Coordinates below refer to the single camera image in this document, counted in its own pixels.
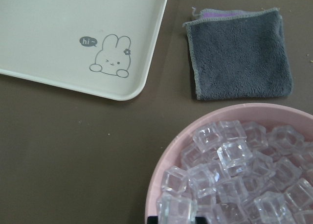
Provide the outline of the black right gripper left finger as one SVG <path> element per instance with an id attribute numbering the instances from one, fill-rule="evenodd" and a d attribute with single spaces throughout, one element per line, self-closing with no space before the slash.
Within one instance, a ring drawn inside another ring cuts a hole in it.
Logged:
<path id="1" fill-rule="evenodd" d="M 158 224 L 158 216 L 148 216 L 147 224 Z"/>

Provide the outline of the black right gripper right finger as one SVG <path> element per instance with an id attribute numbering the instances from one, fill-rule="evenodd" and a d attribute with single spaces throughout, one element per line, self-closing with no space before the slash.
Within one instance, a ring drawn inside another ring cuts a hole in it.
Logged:
<path id="1" fill-rule="evenodd" d="M 195 224 L 206 224 L 205 217 L 195 217 Z"/>

